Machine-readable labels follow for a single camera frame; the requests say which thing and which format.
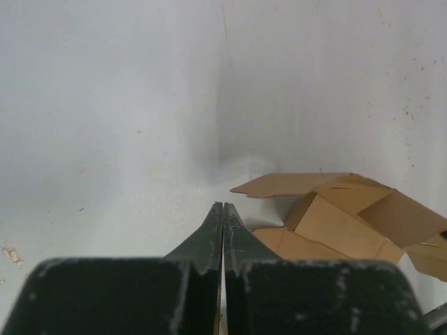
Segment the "brown box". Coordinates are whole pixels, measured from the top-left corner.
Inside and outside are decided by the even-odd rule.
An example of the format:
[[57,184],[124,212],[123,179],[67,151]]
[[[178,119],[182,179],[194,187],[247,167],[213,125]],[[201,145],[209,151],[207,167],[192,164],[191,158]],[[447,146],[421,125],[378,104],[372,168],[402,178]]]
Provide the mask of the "brown box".
[[378,259],[447,281],[447,219],[398,190],[353,173],[267,174],[231,190],[299,195],[285,228],[254,234],[285,259]]

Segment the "scratch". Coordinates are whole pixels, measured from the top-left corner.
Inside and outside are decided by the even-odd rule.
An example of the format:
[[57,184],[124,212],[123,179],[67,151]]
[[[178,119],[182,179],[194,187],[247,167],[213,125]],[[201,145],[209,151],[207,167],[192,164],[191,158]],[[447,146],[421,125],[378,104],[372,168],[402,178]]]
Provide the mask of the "scratch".
[[230,59],[230,69],[231,74],[233,74],[233,62],[231,61],[231,53],[230,53],[230,43],[228,42],[228,32],[226,30],[226,18],[225,18],[225,10],[224,10],[224,3],[221,0],[221,7],[222,7],[222,16],[223,16],[223,27],[225,29],[225,41],[226,41],[226,48],[228,50],[228,58]]

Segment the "open cardboard box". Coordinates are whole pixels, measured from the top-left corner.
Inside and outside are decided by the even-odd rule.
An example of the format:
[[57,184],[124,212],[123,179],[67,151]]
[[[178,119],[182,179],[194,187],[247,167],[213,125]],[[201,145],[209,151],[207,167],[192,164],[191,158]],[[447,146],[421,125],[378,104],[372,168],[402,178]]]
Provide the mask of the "open cardboard box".
[[377,259],[447,281],[447,219],[353,173],[267,174],[233,188],[251,198],[299,195],[285,228],[254,234],[284,259]]

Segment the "white surface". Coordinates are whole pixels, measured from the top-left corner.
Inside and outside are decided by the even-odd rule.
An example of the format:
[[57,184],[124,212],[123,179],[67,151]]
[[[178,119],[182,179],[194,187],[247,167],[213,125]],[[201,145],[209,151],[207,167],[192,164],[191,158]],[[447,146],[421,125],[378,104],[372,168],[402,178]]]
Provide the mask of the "white surface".
[[[358,172],[447,215],[447,3],[280,2],[0,1],[0,239],[24,272],[163,255],[214,201],[278,222],[228,192],[271,171]],[[424,311],[447,300],[402,266]],[[0,258],[0,320],[24,272]]]

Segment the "cardboard box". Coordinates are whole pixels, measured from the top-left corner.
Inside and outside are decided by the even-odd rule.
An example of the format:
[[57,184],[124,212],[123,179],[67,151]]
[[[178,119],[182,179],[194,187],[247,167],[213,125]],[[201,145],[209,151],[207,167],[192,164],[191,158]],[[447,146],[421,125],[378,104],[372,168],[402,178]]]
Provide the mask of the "cardboard box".
[[285,259],[377,259],[447,281],[447,219],[398,190],[353,173],[267,174],[231,190],[299,195],[285,228],[254,234]]

